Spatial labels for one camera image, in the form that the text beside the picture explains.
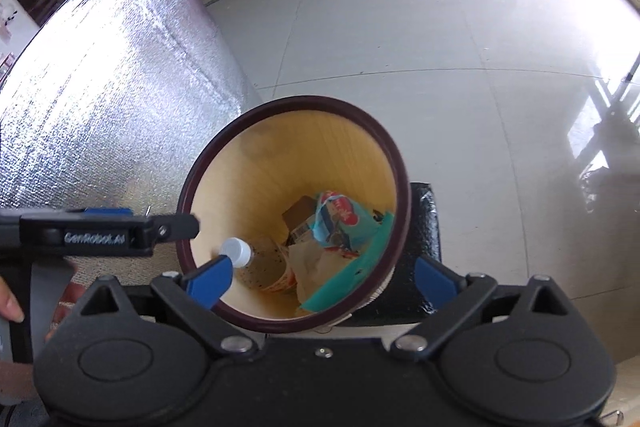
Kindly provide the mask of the person's left hand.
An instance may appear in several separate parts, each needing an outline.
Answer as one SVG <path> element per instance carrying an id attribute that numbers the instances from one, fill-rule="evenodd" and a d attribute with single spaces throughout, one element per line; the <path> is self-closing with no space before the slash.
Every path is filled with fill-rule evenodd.
<path id="1" fill-rule="evenodd" d="M 42 351 L 70 288 L 76 267 L 64 257 L 3 256 L 1 278 L 13 291 L 24 313 L 20 323 L 1 320 L 1 404 L 4 407 L 32 399 L 32 365 Z"/>

